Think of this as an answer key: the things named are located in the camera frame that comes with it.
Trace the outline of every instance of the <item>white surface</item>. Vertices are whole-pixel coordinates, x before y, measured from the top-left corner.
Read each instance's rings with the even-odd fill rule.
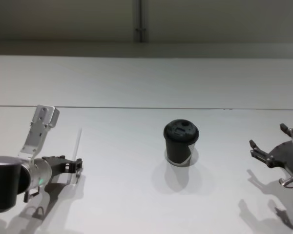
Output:
[[[17,154],[33,112],[0,107],[0,155]],[[12,210],[0,214],[0,234],[293,233],[275,211],[286,210],[293,225],[293,190],[277,182],[287,175],[269,169],[249,152],[250,139],[266,151],[289,140],[278,125],[293,126],[293,111],[60,112],[41,155],[70,157],[82,127],[77,157],[84,160],[83,177],[77,188],[62,190],[42,225],[30,215],[41,196],[23,213],[26,205],[19,196]],[[188,119],[200,130],[198,160],[188,168],[174,167],[164,158],[162,131],[176,118]],[[261,190],[249,181],[248,170]]]
[[[293,109],[293,59],[0,56],[0,105]]]
[[[131,0],[1,0],[0,39],[133,41]]]
[[[293,0],[148,0],[151,42],[293,42]]]
[[[0,55],[109,58],[293,59],[293,43],[0,41]]]

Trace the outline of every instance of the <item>black lid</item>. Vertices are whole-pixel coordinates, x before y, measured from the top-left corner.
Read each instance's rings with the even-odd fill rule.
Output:
[[[199,130],[188,120],[176,119],[166,125],[164,137],[176,142],[195,143],[199,138]]]
[[[0,212],[7,211],[15,205],[20,172],[20,159],[0,156]]]

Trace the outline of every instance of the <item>white tabletop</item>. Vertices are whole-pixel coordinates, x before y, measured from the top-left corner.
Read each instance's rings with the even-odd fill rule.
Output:
[[[16,156],[34,108],[0,107],[0,155]],[[84,161],[79,183],[68,185],[42,222],[35,207],[18,196],[0,214],[0,234],[292,234],[293,190],[250,155],[249,140],[265,151],[289,140],[278,125],[293,126],[293,111],[153,110],[60,108],[58,125],[41,156],[70,159],[78,129],[77,157]],[[164,126],[185,118],[200,130],[190,167],[164,157]]]
[[[0,56],[0,105],[41,103],[293,109],[293,59]]]

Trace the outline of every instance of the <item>white table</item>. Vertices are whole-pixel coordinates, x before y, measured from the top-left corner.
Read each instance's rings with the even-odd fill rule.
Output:
[[[34,108],[0,107],[0,155],[15,156]],[[288,175],[250,155],[249,140],[265,151],[289,140],[278,128],[293,126],[293,111],[60,108],[58,125],[41,156],[77,157],[84,171],[68,185],[42,223],[31,217],[45,196],[0,214],[0,234],[292,234],[293,190]],[[193,165],[178,168],[164,157],[164,126],[185,118],[200,130]]]

